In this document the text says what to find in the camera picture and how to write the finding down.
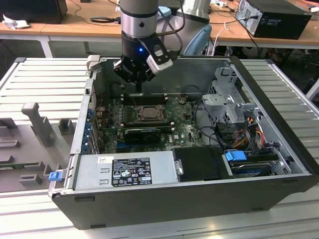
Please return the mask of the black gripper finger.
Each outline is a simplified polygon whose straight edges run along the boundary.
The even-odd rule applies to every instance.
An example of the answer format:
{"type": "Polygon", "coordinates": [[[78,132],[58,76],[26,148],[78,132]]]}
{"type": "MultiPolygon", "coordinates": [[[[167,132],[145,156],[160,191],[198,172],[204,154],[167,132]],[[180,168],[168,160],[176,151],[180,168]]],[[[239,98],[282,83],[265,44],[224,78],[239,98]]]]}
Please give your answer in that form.
{"type": "Polygon", "coordinates": [[[121,58],[113,64],[113,70],[124,81],[134,84],[137,93],[140,92],[140,81],[138,78],[139,68],[133,60],[121,58]]]}
{"type": "Polygon", "coordinates": [[[139,71],[139,93],[142,92],[142,84],[150,81],[155,77],[155,74],[151,70],[139,71]]]}

